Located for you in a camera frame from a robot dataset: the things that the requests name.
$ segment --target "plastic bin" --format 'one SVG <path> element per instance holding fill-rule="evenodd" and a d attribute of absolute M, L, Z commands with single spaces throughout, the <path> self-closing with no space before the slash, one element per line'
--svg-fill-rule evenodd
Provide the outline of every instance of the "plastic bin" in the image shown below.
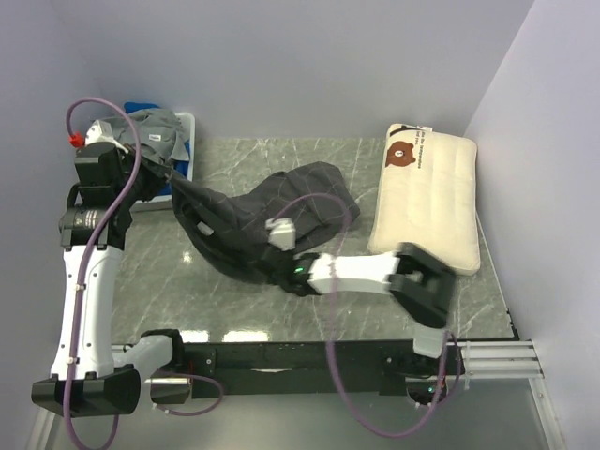
<path fill-rule="evenodd" d="M 192 180 L 194 174 L 194 143 L 196 142 L 196 118 L 189 112 L 176 112 L 175 115 L 179 117 L 181 125 L 187 131 L 189 136 L 189 164 L 187 165 L 187 179 Z M 148 211 L 157 209 L 170 209 L 171 208 L 171 194 L 157 195 L 154 199 L 149 202 L 136 202 L 131 208 L 132 211 Z"/>

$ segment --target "cable connector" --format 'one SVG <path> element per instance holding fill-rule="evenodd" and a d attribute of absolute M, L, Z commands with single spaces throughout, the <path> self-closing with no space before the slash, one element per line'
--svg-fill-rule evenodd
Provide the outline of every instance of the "cable connector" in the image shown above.
<path fill-rule="evenodd" d="M 75 133 L 68 137 L 68 143 L 75 148 L 82 148 L 85 145 L 85 140 L 83 139 L 81 133 Z"/>

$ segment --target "bear print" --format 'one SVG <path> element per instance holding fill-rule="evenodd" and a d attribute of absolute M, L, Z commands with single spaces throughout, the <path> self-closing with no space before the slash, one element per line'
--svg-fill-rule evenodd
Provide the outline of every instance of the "bear print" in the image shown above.
<path fill-rule="evenodd" d="M 413 157 L 413 147 L 411 143 L 398 141 L 392 143 L 390 148 L 387 150 L 387 157 L 385 158 L 385 167 L 399 166 L 406 167 L 409 164 L 413 164 L 416 159 Z"/>

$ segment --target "purple cable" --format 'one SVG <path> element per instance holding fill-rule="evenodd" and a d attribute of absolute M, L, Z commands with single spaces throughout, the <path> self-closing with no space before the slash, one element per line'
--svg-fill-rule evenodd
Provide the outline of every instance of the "purple cable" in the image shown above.
<path fill-rule="evenodd" d="M 98 239 L 100 233 L 106 226 L 107 222 L 118 208 L 119 204 L 125 199 L 125 196 L 128 195 L 133 183 L 135 182 L 135 178 L 138 175 L 138 171 L 140 170 L 140 165 L 142 163 L 142 144 L 140 142 L 140 134 L 138 133 L 138 129 L 135 128 L 135 124 L 129 118 L 129 116 L 117 105 L 111 103 L 104 98 L 98 97 L 84 97 L 77 100 L 71 106 L 68 107 L 66 122 L 67 122 L 67 131 L 70 136 L 73 135 L 73 129 L 71 126 L 71 115 L 73 114 L 73 110 L 77 108 L 82 103 L 100 103 L 102 105 L 109 106 L 113 108 L 119 115 L 123 116 L 126 120 L 127 124 L 131 127 L 131 131 L 133 133 L 133 140 L 135 142 L 135 159 L 133 162 L 133 169 L 131 170 L 131 175 L 127 180 L 125 186 L 119 193 L 119 195 L 114 199 L 109 208 L 106 210 L 106 213 L 100 219 L 96 228 L 92 232 L 87 244 L 85 244 L 85 249 L 83 250 L 82 261 L 79 267 L 79 272 L 77 274 L 77 284 L 82 286 L 85 284 L 85 273 L 87 272 L 87 266 L 90 262 L 90 258 L 92 256 L 92 251 L 94 250 L 94 243 Z M 75 306 L 73 311 L 73 324 L 71 325 L 71 341 L 68 348 L 68 356 L 73 358 L 72 361 L 77 361 L 77 346 L 79 343 L 79 335 L 81 331 L 82 325 L 82 308 L 83 308 L 83 290 L 78 290 L 75 292 Z M 75 378 L 75 362 L 69 363 L 67 368 L 67 379 L 65 381 L 65 394 L 63 396 L 63 415 L 65 416 L 65 427 L 67 429 L 67 434 L 73 444 L 80 450 L 92 450 L 90 447 L 87 447 L 83 442 L 80 441 L 75 428 L 73 426 L 73 420 L 71 418 L 71 388 L 73 385 L 73 380 Z M 98 450 L 106 450 L 108 449 L 114 441 L 114 437 L 116 436 L 116 430 L 119 424 L 119 416 L 116 415 L 114 420 L 112 421 L 112 430 L 111 435 L 109 436 L 108 441 Z"/>
<path fill-rule="evenodd" d="M 190 378 L 192 380 L 198 380 L 201 382 L 211 383 L 214 386 L 216 386 L 218 389 L 218 398 L 215 401 L 215 403 L 210 405 L 208 408 L 204 408 L 203 410 L 200 410 L 200 411 L 195 411 L 195 412 L 173 411 L 173 410 L 169 410 L 165 406 L 157 405 L 158 409 L 160 409 L 161 411 L 167 412 L 169 415 L 176 415 L 179 417 L 195 417 L 197 415 L 203 415 L 203 414 L 210 413 L 211 411 L 213 411 L 220 404 L 220 402 L 223 401 L 223 396 L 225 395 L 225 390 L 223 389 L 223 385 L 220 382 L 218 382 L 217 380 L 213 380 L 212 378 L 206 378 L 201 375 L 190 375 L 190 374 L 184 374 L 184 373 L 171 373 L 171 372 L 161 372 L 161 373 L 163 373 L 164 375 L 172 375 L 175 377 Z"/>
<path fill-rule="evenodd" d="M 443 379 L 444 379 L 445 365 L 446 365 L 446 358 L 447 358 L 448 335 L 450 335 L 452 337 L 452 339 L 454 340 L 455 348 L 457 350 L 457 377 L 455 379 L 455 382 L 454 382 L 450 392 L 446 396 L 446 399 L 448 399 L 450 396 L 452 396 L 454 394 L 454 392 L 457 390 L 458 381 L 460 380 L 460 369 L 461 369 L 461 355 L 460 355 L 460 348 L 458 347 L 458 340 L 454 336 L 454 334 L 452 334 L 451 332 L 447 332 L 444 334 L 443 350 L 442 350 L 442 355 L 440 356 L 440 364 L 438 367 L 438 380 L 437 380 L 436 387 L 435 387 L 435 393 L 433 395 L 433 399 L 431 400 L 431 406 L 428 408 L 427 412 L 423 415 L 423 417 L 421 417 L 419 422 L 417 422 L 415 425 L 413 425 L 409 429 L 399 432 L 399 433 L 391 433 L 389 431 L 384 431 L 382 429 L 376 428 L 373 425 L 371 425 L 368 422 L 368 420 L 366 419 L 366 417 L 364 415 L 362 415 L 356 409 L 356 407 L 353 405 L 352 401 L 350 400 L 350 397 L 348 396 L 348 393 L 346 392 L 346 389 L 344 388 L 344 383 L 339 374 L 338 360 L 336 357 L 336 344 L 334 341 L 335 332 L 336 332 L 336 327 L 335 327 L 336 301 L 338 299 L 338 276 L 336 274 L 335 258 L 341 251 L 341 246 L 344 241 L 344 236 L 346 234 L 346 231 L 348 231 L 348 229 L 350 228 L 350 225 L 352 223 L 350 211 L 349 211 L 348 207 L 346 206 L 346 204 L 344 203 L 344 201 L 342 201 L 339 197 L 336 197 L 331 194 L 326 194 L 326 193 L 314 193 L 314 194 L 303 195 L 303 196 L 295 199 L 293 202 L 290 202 L 281 211 L 279 211 L 277 213 L 277 215 L 274 217 L 274 219 L 283 217 L 285 215 L 285 213 L 294 204 L 299 203 L 299 202 L 309 199 L 309 198 L 313 198 L 313 197 L 321 197 L 323 199 L 327 199 L 327 200 L 331 200 L 332 202 L 336 202 L 339 205 L 339 207 L 341 208 L 342 214 L 344 216 L 343 222 L 342 222 L 342 228 L 340 231 L 340 237 L 337 241 L 336 252 L 335 252 L 334 258 L 331 262 L 332 292 L 329 297 L 329 318 L 327 321 L 327 325 L 328 325 L 327 327 L 329 329 L 329 339 L 327 339 L 327 341 L 325 342 L 327 364 L 329 366 L 329 371 L 331 372 L 331 378 L 333 379 L 333 382 L 334 382 L 334 385 L 336 386 L 337 392 L 339 393 L 342 400 L 346 404 L 346 407 L 350 411 L 350 414 L 359 424 L 361 424 L 363 427 L 365 427 L 372 433 L 374 433 L 378 436 L 381 436 L 383 438 L 391 438 L 391 439 L 406 438 L 407 436 L 410 436 L 414 432 L 421 429 L 427 423 L 427 421 L 429 420 L 431 415 L 436 410 L 436 407 L 440 400 L 440 395 L 442 394 L 442 383 L 443 383 Z"/>

